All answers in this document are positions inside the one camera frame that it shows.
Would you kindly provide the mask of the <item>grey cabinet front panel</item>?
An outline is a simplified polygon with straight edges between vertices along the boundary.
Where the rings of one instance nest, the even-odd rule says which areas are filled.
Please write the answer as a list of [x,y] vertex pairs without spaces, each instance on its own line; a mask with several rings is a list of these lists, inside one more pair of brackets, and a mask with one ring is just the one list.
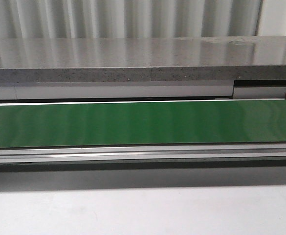
[[0,83],[0,100],[283,98],[286,80]]

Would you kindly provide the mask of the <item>white curtain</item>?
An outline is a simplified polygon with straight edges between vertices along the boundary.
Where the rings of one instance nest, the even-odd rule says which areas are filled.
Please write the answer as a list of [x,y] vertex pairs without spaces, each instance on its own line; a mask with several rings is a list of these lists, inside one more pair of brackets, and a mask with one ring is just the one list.
[[221,36],[286,36],[286,0],[0,0],[0,39]]

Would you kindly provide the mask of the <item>green conveyor belt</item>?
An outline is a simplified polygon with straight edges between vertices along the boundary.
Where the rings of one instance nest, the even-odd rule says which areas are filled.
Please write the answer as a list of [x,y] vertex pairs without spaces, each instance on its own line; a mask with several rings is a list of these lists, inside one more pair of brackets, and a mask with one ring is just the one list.
[[286,141],[286,100],[0,105],[0,148]]

